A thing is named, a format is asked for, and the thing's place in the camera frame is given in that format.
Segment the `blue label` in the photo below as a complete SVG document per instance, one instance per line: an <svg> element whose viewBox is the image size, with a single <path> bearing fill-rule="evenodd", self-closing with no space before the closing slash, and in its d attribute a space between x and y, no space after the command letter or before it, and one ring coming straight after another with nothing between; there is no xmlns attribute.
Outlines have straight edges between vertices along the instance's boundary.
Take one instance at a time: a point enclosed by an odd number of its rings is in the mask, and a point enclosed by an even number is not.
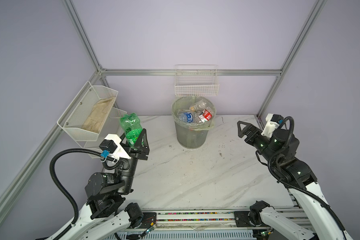
<svg viewBox="0 0 360 240"><path fill-rule="evenodd" d="M184 113L187 116L187 122L192 122L193 116L191 113Z"/></svg>
<svg viewBox="0 0 360 240"><path fill-rule="evenodd" d="M104 157L104 158L107 158L107 156L109 155L109 152L107 150L104 150L100 156Z"/></svg>

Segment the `water bottle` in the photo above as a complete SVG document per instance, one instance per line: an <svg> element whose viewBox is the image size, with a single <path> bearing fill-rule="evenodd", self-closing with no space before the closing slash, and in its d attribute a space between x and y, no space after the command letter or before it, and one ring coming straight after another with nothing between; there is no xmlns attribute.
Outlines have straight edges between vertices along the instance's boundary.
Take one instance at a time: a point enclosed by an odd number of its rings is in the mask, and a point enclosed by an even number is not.
<svg viewBox="0 0 360 240"><path fill-rule="evenodd" d="M120 126L125 132L125 138L127 139L129 146L133 147L141 131L143 130L140 125L139 117L136 115L136 113L131 113L130 115L124 114L124 116L120 118Z"/></svg>
<svg viewBox="0 0 360 240"><path fill-rule="evenodd" d="M189 110L196 112L197 110L202 111L206 107L206 102L204 100L200 100L194 105L189 107Z"/></svg>
<svg viewBox="0 0 360 240"><path fill-rule="evenodd" d="M206 122L212 119L213 115L215 113L213 112L213 110L210 107L206 107L203 110L203 114L199 115L199 118L202 122Z"/></svg>
<svg viewBox="0 0 360 240"><path fill-rule="evenodd" d="M202 121L198 117L198 114L189 110L178 110L176 114L177 118L183 122L201 123Z"/></svg>

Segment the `black cable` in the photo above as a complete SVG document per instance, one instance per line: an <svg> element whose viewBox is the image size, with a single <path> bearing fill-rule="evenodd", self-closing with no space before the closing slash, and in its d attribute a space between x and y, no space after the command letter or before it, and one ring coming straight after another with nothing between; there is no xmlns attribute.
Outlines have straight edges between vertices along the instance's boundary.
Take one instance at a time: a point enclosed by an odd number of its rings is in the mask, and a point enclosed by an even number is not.
<svg viewBox="0 0 360 240"><path fill-rule="evenodd" d="M65 233L68 232L69 229L71 229L72 225L74 225L77 222L77 219L79 218L79 208L77 207L77 204L75 202L75 200L73 199L73 197L69 194L69 192L62 186L61 182L58 180L58 177L56 176L56 172L55 172L55 164L56 161L58 160L59 157L71 153L71 152L83 152L83 153L88 153L88 154L92 154L95 156L100 157L100 153L93 151L93 150L89 150L89 149L82 149L82 148L72 148L72 149L67 149L64 151L59 152L58 154L56 154L52 160L51 163L49 164L49 172L51 173L51 177L53 182L56 184L56 186L58 187L58 189L64 194L64 196L66 196L66 198L69 200L69 202L72 204L73 207L73 212L74 212L74 217L73 220L71 222L70 225L68 225L61 233L59 233L59 235L57 235L53 240L58 240L59 238L61 238ZM114 161L115 159L112 157L107 157L108 161Z"/></svg>
<svg viewBox="0 0 360 240"><path fill-rule="evenodd" d="M287 141L284 142L283 147L282 147L280 150L274 152L274 154L269 158L269 161L268 161L268 164L267 164L269 172L271 173L271 175L272 175L274 178L276 178L276 180L278 180L278 182L282 183L283 185L287 186L288 188L296 189L296 190L298 190L299 192L302 192L302 193L304 193L304 194L312 197L313 199L317 200L317 201L321 204L321 206L328 211L328 213L331 215L331 217L332 217L332 218L334 219L334 221L336 222L336 224L337 224L337 226L339 227L339 229L342 231L344 238L347 239L346 236L345 236L345 234L344 234L345 228L344 228L343 224L341 223L340 219L339 219L339 218L337 217L337 215L335 214L335 212L331 209L331 206L330 206L330 205L326 204L326 202L324 202L324 200L322 200L320 197L316 196L315 194L311 193L310 191L307 191L307 190L302 189L302 188L300 188L300 187L296 187L296 186L294 186L294 185L288 184L287 182L284 182L284 181L281 180L281 178L273 171L273 169L272 169L272 164L273 164L273 162L274 162L275 156L279 155L282 151L284 151L284 150L289 146L289 142L290 142L291 137L292 137L292 134L293 134L294 121L293 121L293 118L292 118L292 117L286 117L286 118L284 118L283 122L279 125L278 128L281 128L281 127L286 123L287 120L289 120L288 139L287 139Z"/></svg>
<svg viewBox="0 0 360 240"><path fill-rule="evenodd" d="M103 167L104 167L106 170L113 170L113 169L117 168L117 167L120 165L120 163L121 163L121 161L118 161L118 162L116 162L115 165L113 165L113 166L108 166L107 161L102 162Z"/></svg>
<svg viewBox="0 0 360 240"><path fill-rule="evenodd" d="M257 160L262 164L262 165L264 165L264 166L267 166L267 164L266 163L264 163L264 162L262 162L261 160L260 160L260 157L259 157L259 151L255 151L255 154L256 154L256 157L257 157Z"/></svg>
<svg viewBox="0 0 360 240"><path fill-rule="evenodd" d="M117 240L121 240L121 238L119 237L119 235L117 235L117 233L115 233L115 237Z"/></svg>
<svg viewBox="0 0 360 240"><path fill-rule="evenodd" d="M280 160L282 159L284 155L283 154L279 154L278 156L276 156L276 159L275 159L275 163L276 163L276 167L278 168L278 170L281 171L281 165L280 165Z"/></svg>

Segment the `blue connector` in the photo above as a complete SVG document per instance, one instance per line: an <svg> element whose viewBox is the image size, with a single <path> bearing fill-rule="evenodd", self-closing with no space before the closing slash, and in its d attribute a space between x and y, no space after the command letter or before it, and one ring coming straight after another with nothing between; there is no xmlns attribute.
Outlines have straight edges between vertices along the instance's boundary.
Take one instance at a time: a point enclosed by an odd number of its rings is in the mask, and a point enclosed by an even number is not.
<svg viewBox="0 0 360 240"><path fill-rule="evenodd" d="M109 152L107 150L104 150L101 154L100 154L100 158L102 162L105 162L107 156L109 155Z"/></svg>

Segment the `green plastic bottle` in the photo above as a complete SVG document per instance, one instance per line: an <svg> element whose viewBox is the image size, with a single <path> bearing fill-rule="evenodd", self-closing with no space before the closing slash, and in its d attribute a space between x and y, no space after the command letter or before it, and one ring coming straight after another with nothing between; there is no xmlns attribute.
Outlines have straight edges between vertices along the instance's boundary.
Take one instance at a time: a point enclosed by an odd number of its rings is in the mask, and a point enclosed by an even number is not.
<svg viewBox="0 0 360 240"><path fill-rule="evenodd" d="M120 126L124 129L125 138L131 147L135 145L137 138L139 137L143 128L140 125L140 119L136 113L130 115L124 114L120 118Z"/></svg>

